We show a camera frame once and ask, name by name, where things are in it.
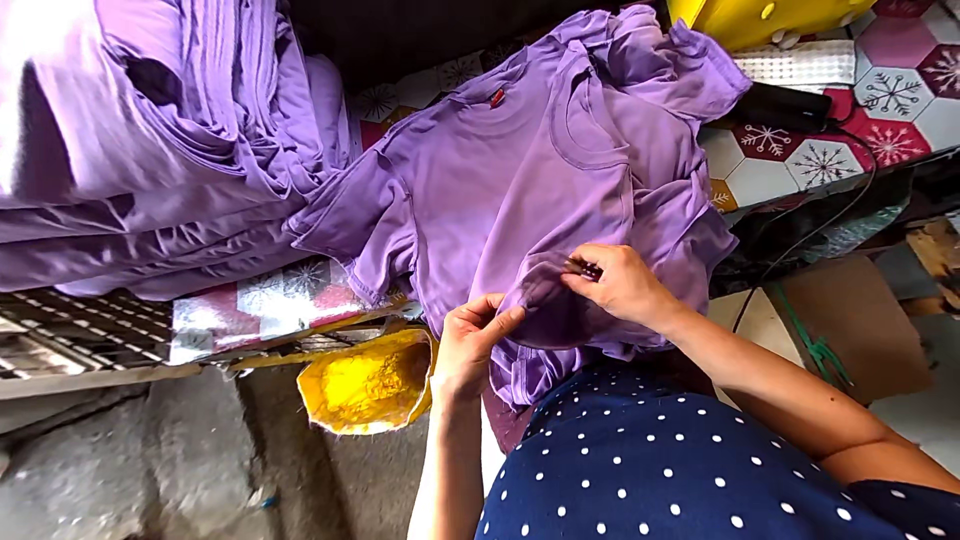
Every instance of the black device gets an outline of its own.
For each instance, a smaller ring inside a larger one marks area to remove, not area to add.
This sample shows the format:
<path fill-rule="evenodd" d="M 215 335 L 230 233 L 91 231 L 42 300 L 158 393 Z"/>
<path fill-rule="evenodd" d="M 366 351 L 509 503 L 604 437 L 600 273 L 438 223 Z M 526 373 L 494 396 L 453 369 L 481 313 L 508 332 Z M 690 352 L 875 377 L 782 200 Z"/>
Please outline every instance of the black device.
<path fill-rule="evenodd" d="M 792 132 L 818 134 L 827 128 L 832 103 L 830 96 L 754 83 L 731 110 L 729 117 L 739 123 L 749 122 Z"/>

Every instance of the metal grate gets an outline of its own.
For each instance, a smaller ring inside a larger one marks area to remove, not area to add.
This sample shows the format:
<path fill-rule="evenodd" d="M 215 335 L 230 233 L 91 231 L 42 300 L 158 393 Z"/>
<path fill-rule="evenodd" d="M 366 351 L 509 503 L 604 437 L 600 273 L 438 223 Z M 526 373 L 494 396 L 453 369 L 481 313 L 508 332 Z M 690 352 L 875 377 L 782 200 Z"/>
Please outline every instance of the metal grate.
<path fill-rule="evenodd" d="M 53 288 L 0 294 L 0 379 L 163 364 L 170 303 L 125 292 L 73 298 Z"/>

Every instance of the woman's hand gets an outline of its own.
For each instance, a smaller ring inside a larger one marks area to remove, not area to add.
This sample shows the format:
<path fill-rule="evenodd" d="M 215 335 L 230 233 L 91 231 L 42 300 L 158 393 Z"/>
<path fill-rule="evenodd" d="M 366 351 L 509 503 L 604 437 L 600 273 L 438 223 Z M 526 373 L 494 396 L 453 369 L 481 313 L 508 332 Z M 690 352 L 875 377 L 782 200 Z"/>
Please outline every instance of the woman's hand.
<path fill-rule="evenodd" d="M 675 314 L 688 310 L 660 284 L 630 246 L 584 244 L 570 257 L 596 264 L 603 275 L 599 282 L 592 282 L 576 274 L 563 274 L 566 286 L 618 319 L 661 332 Z"/>
<path fill-rule="evenodd" d="M 496 313 L 503 294 L 485 294 L 452 309 L 444 319 L 437 366 L 430 378 L 435 405 L 478 399 L 490 380 L 487 362 L 493 345 L 514 330 L 523 307 Z"/>

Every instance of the woman's right hand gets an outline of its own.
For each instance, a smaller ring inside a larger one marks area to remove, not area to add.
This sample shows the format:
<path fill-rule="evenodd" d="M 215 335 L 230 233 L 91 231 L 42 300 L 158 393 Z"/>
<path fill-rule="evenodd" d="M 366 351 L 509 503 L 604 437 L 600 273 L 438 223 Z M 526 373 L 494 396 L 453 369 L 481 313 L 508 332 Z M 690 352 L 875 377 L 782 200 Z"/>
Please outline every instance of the woman's right hand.
<path fill-rule="evenodd" d="M 566 286 L 587 297 L 610 315 L 660 332 L 675 315 L 689 308 L 666 290 L 630 246 L 583 244 L 571 258 L 592 262 L 603 270 L 600 281 L 563 274 Z"/>

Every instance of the woman's left hand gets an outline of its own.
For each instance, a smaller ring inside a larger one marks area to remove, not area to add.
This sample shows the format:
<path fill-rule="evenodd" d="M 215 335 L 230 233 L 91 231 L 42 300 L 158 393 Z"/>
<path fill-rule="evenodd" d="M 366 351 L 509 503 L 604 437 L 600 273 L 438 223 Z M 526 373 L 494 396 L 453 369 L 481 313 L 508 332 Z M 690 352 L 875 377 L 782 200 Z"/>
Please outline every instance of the woman's left hand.
<path fill-rule="evenodd" d="M 437 366 L 430 378 L 434 405 L 479 399 L 487 387 L 487 362 L 493 345 L 513 331 L 525 315 L 523 307 L 516 306 L 494 317 L 503 296 L 485 294 L 446 315 Z"/>

